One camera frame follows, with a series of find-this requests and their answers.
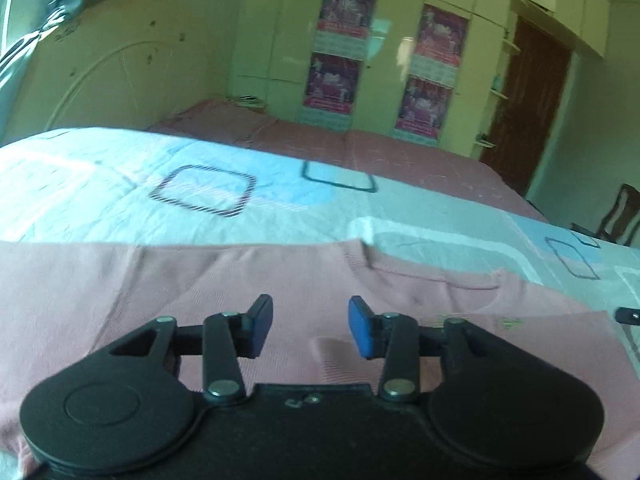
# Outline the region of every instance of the pink cloth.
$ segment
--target pink cloth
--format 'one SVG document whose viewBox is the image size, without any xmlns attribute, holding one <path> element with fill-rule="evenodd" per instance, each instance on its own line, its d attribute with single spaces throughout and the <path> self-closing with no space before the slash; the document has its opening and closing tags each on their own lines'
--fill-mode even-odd
<svg viewBox="0 0 640 480">
<path fill-rule="evenodd" d="M 640 384 L 606 314 L 507 271 L 445 272 L 358 241 L 226 248 L 0 242 L 0 251 L 0 372 L 11 378 L 0 389 L 0 444 L 20 454 L 23 470 L 33 461 L 18 407 L 39 381 L 157 316 L 199 324 L 216 312 L 246 310 L 261 293 L 273 296 L 274 321 L 262 356 L 241 362 L 248 388 L 375 382 L 380 364 L 361 361 L 351 342 L 352 295 L 375 312 L 426 323 L 462 314 L 590 384 L 606 408 L 593 466 L 610 480 L 632 480 L 640 470 Z M 199 358 L 184 359 L 180 380 L 201 387 Z"/>
<path fill-rule="evenodd" d="M 149 131 L 333 164 L 546 222 L 539 211 L 481 162 L 379 134 L 330 132 L 220 101 L 200 103 Z"/>
</svg>

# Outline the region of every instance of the brown door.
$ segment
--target brown door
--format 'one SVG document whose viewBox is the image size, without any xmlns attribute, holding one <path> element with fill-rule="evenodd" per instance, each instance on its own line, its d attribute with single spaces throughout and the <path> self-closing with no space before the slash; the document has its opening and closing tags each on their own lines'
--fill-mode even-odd
<svg viewBox="0 0 640 480">
<path fill-rule="evenodd" d="M 493 168 L 511 189 L 527 192 L 545 149 L 562 95 L 571 51 L 529 22 L 520 19 L 503 93 L 481 161 Z"/>
</svg>

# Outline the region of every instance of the round black disc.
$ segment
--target round black disc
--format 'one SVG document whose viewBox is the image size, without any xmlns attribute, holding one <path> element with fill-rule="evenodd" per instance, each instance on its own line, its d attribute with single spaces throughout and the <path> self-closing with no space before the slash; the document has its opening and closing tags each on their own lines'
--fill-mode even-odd
<svg viewBox="0 0 640 480">
<path fill-rule="evenodd" d="M 68 368 L 25 398 L 20 423 L 36 457 L 87 473 L 129 470 L 188 429 L 190 391 L 161 367 L 119 357 L 98 370 Z"/>
<path fill-rule="evenodd" d="M 585 460 L 604 412 L 588 386 L 560 370 L 491 369 L 446 379 L 429 415 L 453 447 L 489 465 L 543 468 Z"/>
</svg>

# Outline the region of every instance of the chair backrest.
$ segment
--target chair backrest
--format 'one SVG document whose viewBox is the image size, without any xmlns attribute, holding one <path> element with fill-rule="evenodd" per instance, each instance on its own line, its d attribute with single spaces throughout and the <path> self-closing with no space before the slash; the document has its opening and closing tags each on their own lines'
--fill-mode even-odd
<svg viewBox="0 0 640 480">
<path fill-rule="evenodd" d="M 640 191 L 629 184 L 623 184 L 620 186 L 616 203 L 602 219 L 602 223 L 596 232 L 596 237 L 614 244 L 618 243 L 618 240 L 622 238 L 629 226 L 639 216 L 638 213 L 640 213 Z M 624 245 L 631 245 L 638 228 L 640 228 L 640 218 L 638 218 L 638 221 L 629 232 Z"/>
</svg>

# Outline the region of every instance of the white headboard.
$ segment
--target white headboard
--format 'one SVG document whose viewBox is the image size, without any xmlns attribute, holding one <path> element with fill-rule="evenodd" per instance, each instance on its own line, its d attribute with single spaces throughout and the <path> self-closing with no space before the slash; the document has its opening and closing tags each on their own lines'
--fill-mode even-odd
<svg viewBox="0 0 640 480">
<path fill-rule="evenodd" d="M 143 129 L 209 97 L 210 48 L 164 0 L 105 0 L 40 40 L 4 143 L 66 126 Z"/>
</svg>

